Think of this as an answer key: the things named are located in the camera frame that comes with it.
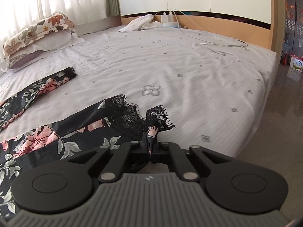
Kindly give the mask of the black floral pants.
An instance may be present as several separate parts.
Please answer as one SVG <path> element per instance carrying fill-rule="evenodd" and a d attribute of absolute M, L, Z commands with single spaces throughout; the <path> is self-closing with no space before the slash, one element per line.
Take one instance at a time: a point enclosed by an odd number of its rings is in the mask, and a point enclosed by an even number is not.
<path fill-rule="evenodd" d="M 71 116 L 1 141 L 1 217 L 12 218 L 18 207 L 12 199 L 12 181 L 21 173 L 78 153 L 106 146 L 117 149 L 139 141 L 150 127 L 174 128 L 163 106 L 153 106 L 145 116 L 138 106 L 116 95 L 94 103 Z"/>

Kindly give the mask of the white patterned bed sheet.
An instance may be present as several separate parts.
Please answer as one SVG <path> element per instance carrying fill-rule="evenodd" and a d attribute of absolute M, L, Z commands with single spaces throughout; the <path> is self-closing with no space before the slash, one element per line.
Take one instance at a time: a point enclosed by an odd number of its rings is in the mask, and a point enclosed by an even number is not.
<path fill-rule="evenodd" d="M 258 128 L 277 70 L 275 52 L 209 32 L 161 27 L 121 33 L 115 27 L 83 40 L 1 76 L 4 100 L 67 67 L 77 73 L 37 100 L 1 139 L 122 94 L 141 114 L 166 107 L 175 128 L 161 133 L 161 140 L 235 157 Z"/>

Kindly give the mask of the white cloth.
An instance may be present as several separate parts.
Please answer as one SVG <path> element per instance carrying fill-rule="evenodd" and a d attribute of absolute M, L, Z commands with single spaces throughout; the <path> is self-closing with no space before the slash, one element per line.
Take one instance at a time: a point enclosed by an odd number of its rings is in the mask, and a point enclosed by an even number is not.
<path fill-rule="evenodd" d="M 154 16 L 152 14 L 147 14 L 132 20 L 125 27 L 121 28 L 119 32 L 127 33 L 131 31 L 148 30 L 159 27 L 162 27 L 162 23 L 154 21 Z"/>

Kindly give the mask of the white charger block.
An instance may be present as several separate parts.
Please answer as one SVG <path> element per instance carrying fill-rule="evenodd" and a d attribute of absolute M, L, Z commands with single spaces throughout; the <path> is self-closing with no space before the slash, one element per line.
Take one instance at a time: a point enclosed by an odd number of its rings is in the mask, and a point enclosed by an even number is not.
<path fill-rule="evenodd" d="M 174 23 L 176 18 L 173 14 L 164 14 L 161 15 L 161 23 Z"/>

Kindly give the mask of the white purple pillow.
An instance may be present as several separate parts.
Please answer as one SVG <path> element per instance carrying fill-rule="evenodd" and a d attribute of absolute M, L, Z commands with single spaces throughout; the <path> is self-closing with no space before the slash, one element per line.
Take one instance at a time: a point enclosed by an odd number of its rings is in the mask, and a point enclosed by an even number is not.
<path fill-rule="evenodd" d="M 5 71 L 20 70 L 38 61 L 39 56 L 45 52 L 71 47 L 83 41 L 84 40 L 78 37 L 77 33 L 71 29 L 50 33 L 10 55 L 6 60 L 7 66 Z"/>

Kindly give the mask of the floral pillow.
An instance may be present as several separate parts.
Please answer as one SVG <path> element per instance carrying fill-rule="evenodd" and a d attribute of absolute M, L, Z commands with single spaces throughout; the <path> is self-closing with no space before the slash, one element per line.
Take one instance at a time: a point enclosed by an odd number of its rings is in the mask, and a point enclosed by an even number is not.
<path fill-rule="evenodd" d="M 74 27 L 74 22 L 71 21 L 68 16 L 61 12 L 54 13 L 8 39 L 3 45 L 3 57 L 4 59 L 7 59 L 21 48 L 24 48 L 51 33 L 72 29 Z"/>

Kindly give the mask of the dark patterned cabinet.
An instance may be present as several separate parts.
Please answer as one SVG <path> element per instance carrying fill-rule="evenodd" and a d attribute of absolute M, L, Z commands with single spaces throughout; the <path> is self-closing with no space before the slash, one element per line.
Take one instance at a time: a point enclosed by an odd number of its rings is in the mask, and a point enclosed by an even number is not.
<path fill-rule="evenodd" d="M 285 0 L 286 20 L 281 63 L 288 65 L 291 58 L 302 59 L 302 0 Z"/>

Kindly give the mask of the white sheer curtain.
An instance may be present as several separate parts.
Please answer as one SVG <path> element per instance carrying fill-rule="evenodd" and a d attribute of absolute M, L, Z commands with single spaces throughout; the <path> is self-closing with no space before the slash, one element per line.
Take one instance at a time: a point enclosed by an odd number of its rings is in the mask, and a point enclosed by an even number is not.
<path fill-rule="evenodd" d="M 56 12 L 67 15 L 76 25 L 107 16 L 105 0 L 1 0 L 1 43 Z"/>

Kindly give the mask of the wooden bed frame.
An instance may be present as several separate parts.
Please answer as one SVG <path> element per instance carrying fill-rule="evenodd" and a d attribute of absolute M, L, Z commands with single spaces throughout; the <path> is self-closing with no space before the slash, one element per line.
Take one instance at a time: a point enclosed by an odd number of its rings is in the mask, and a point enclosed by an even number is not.
<path fill-rule="evenodd" d="M 122 23 L 145 13 L 180 12 L 179 23 L 243 40 L 280 53 L 284 0 L 119 0 Z"/>

